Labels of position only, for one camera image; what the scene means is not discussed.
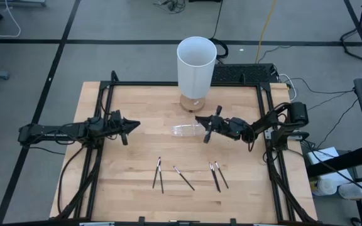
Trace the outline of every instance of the wooden table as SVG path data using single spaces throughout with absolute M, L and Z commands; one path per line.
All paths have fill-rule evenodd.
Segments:
M 271 84 L 275 105 L 288 101 L 284 83 Z M 99 82 L 85 82 L 75 115 L 75 122 L 93 116 Z M 120 109 L 123 117 L 141 121 L 128 136 L 128 146 L 120 139 L 106 140 L 94 202 L 92 220 L 132 221 L 139 216 L 147 222 L 169 220 L 199 220 L 201 222 L 276 223 L 272 187 L 266 164 L 263 136 L 255 142 L 252 152 L 242 141 L 233 141 L 212 133 L 209 144 L 203 136 L 175 137 L 172 126 L 194 123 L 193 113 L 179 106 L 180 91 L 171 86 L 115 86 L 111 110 Z M 212 87 L 204 108 L 198 116 L 214 114 L 217 105 L 223 107 L 222 117 L 240 117 L 248 123 L 260 118 L 256 89 L 253 87 Z M 290 149 L 301 152 L 297 141 L 289 141 Z M 65 162 L 80 148 L 68 147 Z M 85 152 L 68 166 L 63 177 L 62 208 L 79 187 Z M 158 157 L 162 157 L 164 194 L 160 180 L 152 189 Z M 314 202 L 305 171 L 304 160 L 298 154 L 285 152 L 290 189 L 307 213 L 316 219 Z M 209 162 L 221 165 L 229 189 L 221 180 L 217 192 L 209 171 Z M 173 169 L 176 166 L 194 186 L 192 191 Z M 84 197 L 82 215 L 88 198 Z M 280 190 L 284 219 L 288 219 L 285 200 Z M 51 216 L 57 215 L 57 194 Z

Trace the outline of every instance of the white cup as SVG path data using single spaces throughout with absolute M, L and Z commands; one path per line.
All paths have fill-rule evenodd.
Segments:
M 208 93 L 216 62 L 217 49 L 203 37 L 190 37 L 177 48 L 178 87 L 190 99 L 205 97 Z

